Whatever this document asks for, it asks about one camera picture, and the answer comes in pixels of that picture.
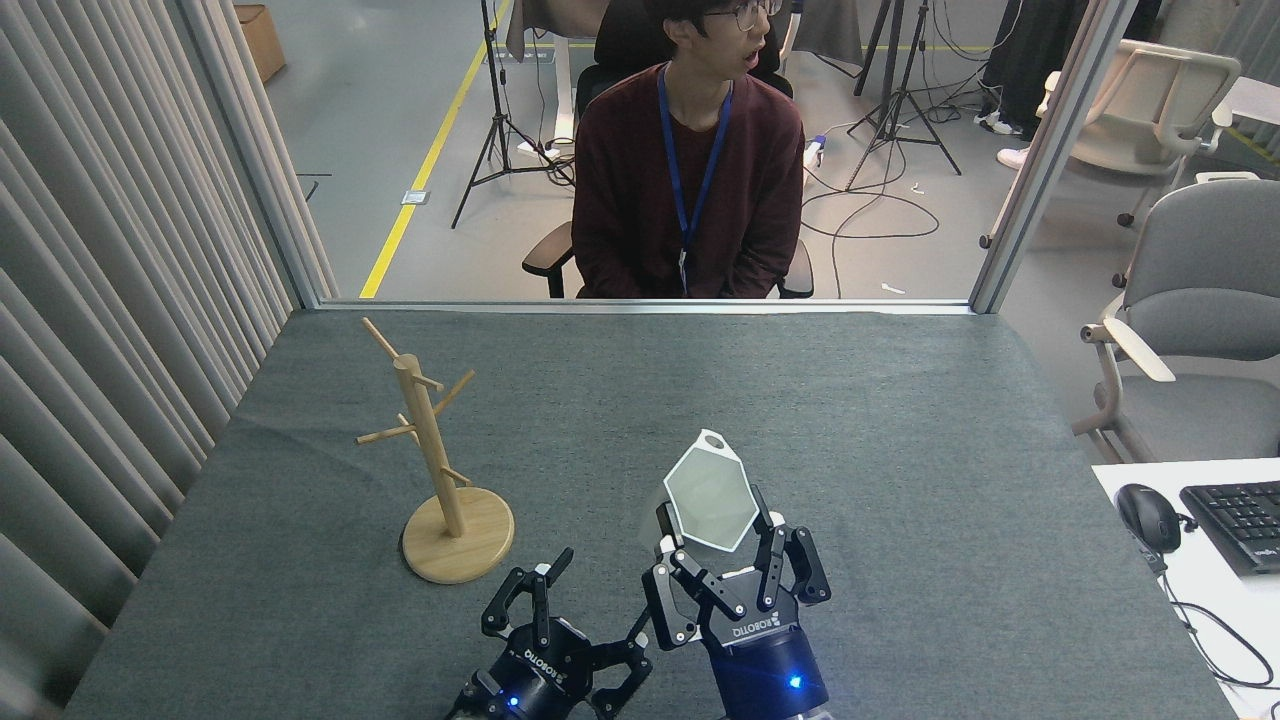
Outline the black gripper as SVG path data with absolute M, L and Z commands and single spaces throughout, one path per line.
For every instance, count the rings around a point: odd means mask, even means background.
M 566 719 L 593 688 L 596 671 L 625 664 L 627 676 L 614 688 L 594 689 L 588 703 L 596 719 L 617 719 L 652 673 L 643 633 L 650 611 L 643 610 L 628 634 L 593 644 L 562 618 L 549 612 L 549 589 L 571 564 L 566 547 L 547 569 L 513 568 L 481 612 L 481 633 L 506 639 L 488 670 L 477 670 L 454 700 L 448 719 Z M 532 597 L 532 620 L 509 623 L 509 606 L 521 593 Z
M 803 716 L 826 706 L 829 692 L 800 625 L 797 600 L 826 602 L 829 583 L 812 530 L 774 519 L 760 489 L 750 491 L 758 507 L 751 525 L 759 537 L 756 570 L 721 578 L 686 551 L 675 506 L 657 507 L 655 564 L 643 575 L 646 610 L 663 651 L 677 650 L 701 633 L 728 719 Z M 790 588 L 780 587 L 783 557 L 794 574 Z M 678 611 L 675 585 L 703 609 L 700 623 Z

